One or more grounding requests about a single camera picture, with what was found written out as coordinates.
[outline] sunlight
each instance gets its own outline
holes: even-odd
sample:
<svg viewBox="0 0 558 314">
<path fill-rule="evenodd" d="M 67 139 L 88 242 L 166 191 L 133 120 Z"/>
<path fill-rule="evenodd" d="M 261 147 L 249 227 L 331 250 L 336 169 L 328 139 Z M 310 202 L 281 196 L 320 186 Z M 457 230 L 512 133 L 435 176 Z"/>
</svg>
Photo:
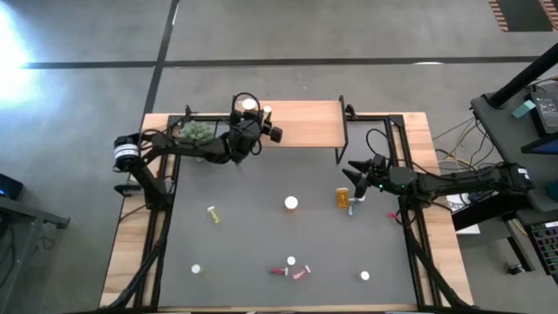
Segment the sunlight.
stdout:
<svg viewBox="0 0 558 314">
<path fill-rule="evenodd" d="M 18 69 L 27 62 L 27 56 L 13 27 L 12 14 L 0 3 L 0 107 L 19 106 L 31 94 L 31 71 Z"/>
</svg>

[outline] green toy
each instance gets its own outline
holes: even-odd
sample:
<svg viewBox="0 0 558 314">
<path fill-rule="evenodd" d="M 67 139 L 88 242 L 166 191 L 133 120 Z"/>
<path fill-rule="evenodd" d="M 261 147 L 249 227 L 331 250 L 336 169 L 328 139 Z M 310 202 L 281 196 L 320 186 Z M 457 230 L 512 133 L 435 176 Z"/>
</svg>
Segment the green toy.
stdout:
<svg viewBox="0 0 558 314">
<path fill-rule="evenodd" d="M 190 121 L 181 128 L 178 136 L 196 144 L 203 144 L 213 140 L 214 132 L 205 122 Z"/>
</svg>

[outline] pink object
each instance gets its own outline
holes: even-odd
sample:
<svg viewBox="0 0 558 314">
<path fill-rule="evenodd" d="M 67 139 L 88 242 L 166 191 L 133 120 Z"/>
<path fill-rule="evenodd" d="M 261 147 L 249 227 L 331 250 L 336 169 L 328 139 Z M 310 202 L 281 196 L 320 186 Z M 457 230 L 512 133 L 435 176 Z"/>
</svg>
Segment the pink object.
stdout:
<svg viewBox="0 0 558 314">
<path fill-rule="evenodd" d="M 310 272 L 310 267 L 308 267 L 308 265 L 304 265 L 304 269 L 294 274 L 293 279 L 298 280 L 300 277 L 304 276 L 304 274 L 309 274 Z"/>
</svg>

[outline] yellow bottle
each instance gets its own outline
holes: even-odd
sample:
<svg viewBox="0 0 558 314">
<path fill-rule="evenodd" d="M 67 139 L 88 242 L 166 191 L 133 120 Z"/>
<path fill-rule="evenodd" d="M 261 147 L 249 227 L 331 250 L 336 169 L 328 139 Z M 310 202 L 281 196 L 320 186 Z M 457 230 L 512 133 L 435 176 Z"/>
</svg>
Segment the yellow bottle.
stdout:
<svg viewBox="0 0 558 314">
<path fill-rule="evenodd" d="M 342 209 L 349 208 L 349 189 L 338 188 L 336 189 L 337 206 Z"/>
</svg>

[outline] concrete floor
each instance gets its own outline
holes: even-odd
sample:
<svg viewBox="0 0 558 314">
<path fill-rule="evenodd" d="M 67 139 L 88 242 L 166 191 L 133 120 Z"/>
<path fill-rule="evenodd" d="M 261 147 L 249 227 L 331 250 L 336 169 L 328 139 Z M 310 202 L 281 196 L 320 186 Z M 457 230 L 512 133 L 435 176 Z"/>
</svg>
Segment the concrete floor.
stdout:
<svg viewBox="0 0 558 314">
<path fill-rule="evenodd" d="M 4 1 L 0 66 L 12 60 L 155 60 L 170 3 Z M 501 32 L 487 0 L 182 0 L 167 59 L 526 56 L 557 39 L 552 32 Z M 181 112 L 189 104 L 196 111 L 225 112 L 231 95 L 241 91 L 261 99 L 343 94 L 358 111 L 427 112 L 436 135 L 471 116 L 471 98 L 497 89 L 525 66 L 166 69 L 153 110 Z M 24 182 L 25 201 L 71 216 L 70 227 L 56 233 L 56 247 L 33 257 L 10 312 L 97 306 L 121 203 L 112 186 L 126 178 L 111 171 L 112 141 L 137 130 L 152 74 L 152 69 L 0 72 L 0 133 L 10 135 L 0 138 L 0 173 Z M 451 149 L 456 136 L 435 145 Z M 479 143 L 479 133 L 471 133 L 459 157 L 468 159 Z M 498 160 L 497 154 L 491 160 Z M 477 305 L 555 312 L 557 288 L 549 277 L 541 270 L 507 276 L 502 264 L 515 262 L 507 243 L 479 242 L 475 235 L 460 238 Z"/>
</svg>

